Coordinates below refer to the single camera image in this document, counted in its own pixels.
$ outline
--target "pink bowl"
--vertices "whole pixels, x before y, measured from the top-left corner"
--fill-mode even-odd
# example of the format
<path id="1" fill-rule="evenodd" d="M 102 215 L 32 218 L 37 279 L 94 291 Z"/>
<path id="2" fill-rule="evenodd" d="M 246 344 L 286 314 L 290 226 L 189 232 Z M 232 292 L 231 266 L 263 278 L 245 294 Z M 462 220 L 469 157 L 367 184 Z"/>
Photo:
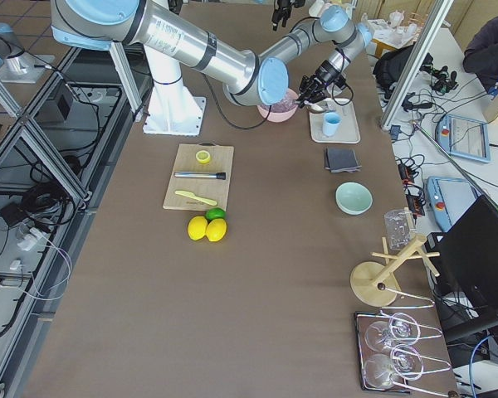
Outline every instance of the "pink bowl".
<path id="1" fill-rule="evenodd" d="M 294 102 L 298 97 L 299 95 L 294 90 L 288 89 L 284 99 L 282 99 L 281 102 L 277 102 L 271 106 L 271 113 L 269 114 L 267 120 L 275 123 L 288 120 L 291 116 L 293 116 L 298 108 L 297 104 Z M 262 118 L 267 116 L 267 113 L 269 112 L 268 105 L 258 105 L 256 108 L 262 115 Z"/>

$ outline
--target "tablet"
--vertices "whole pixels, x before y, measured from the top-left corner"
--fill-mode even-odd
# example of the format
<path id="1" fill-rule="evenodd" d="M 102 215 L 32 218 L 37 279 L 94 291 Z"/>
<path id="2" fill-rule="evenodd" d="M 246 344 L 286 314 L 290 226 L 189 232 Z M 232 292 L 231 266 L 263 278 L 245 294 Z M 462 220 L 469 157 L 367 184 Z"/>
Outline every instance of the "tablet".
<path id="1" fill-rule="evenodd" d="M 436 141 L 451 155 L 491 161 L 486 122 L 447 114 L 437 125 Z"/>

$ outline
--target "computer monitor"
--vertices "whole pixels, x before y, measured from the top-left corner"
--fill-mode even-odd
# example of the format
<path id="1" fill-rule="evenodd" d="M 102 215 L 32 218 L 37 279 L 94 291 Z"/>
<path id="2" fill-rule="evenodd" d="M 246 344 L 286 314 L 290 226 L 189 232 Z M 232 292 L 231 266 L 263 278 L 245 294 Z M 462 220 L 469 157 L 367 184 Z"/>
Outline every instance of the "computer monitor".
<path id="1" fill-rule="evenodd" d="M 498 344 L 498 211 L 481 196 L 439 242 L 443 267 L 478 318 L 445 331 L 447 342 L 489 330 Z"/>

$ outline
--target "wooden cutting board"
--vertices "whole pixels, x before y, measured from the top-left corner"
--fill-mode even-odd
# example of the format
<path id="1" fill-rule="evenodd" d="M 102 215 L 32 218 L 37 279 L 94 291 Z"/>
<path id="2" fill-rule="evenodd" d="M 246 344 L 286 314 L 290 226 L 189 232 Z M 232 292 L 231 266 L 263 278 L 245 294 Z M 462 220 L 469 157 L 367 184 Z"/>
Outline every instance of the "wooden cutting board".
<path id="1" fill-rule="evenodd" d="M 211 160 L 201 164 L 196 160 L 196 153 L 206 150 L 210 153 Z M 212 207 L 227 209 L 229 185 L 231 183 L 232 158 L 234 147 L 221 145 L 195 145 L 188 143 L 179 144 L 175 162 L 173 162 L 172 176 L 169 179 L 168 189 L 164 197 L 164 209 L 172 210 L 197 210 L 206 211 Z M 175 172 L 225 172 L 225 180 L 203 178 L 176 178 Z M 175 195 L 175 191 L 182 189 L 195 193 L 199 197 L 206 197 L 217 201 L 217 206 L 210 206 L 195 199 Z"/>

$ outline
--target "lemon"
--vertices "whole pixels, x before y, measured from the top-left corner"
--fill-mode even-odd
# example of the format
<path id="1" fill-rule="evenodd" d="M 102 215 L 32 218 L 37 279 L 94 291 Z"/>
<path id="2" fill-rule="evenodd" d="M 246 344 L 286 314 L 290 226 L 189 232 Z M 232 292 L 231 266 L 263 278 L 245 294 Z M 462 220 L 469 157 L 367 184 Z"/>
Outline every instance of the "lemon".
<path id="1" fill-rule="evenodd" d="M 208 221 L 203 216 L 195 216 L 188 223 L 188 236 L 190 236 L 191 240 L 200 240 L 205 236 L 205 232 L 207 231 Z"/>
<path id="2" fill-rule="evenodd" d="M 211 242 L 217 242 L 227 233 L 227 223 L 222 218 L 210 221 L 207 226 L 206 235 Z"/>
<path id="3" fill-rule="evenodd" d="M 213 207 L 207 210 L 205 218 L 209 221 L 216 220 L 217 218 L 225 218 L 225 211 L 219 207 Z"/>

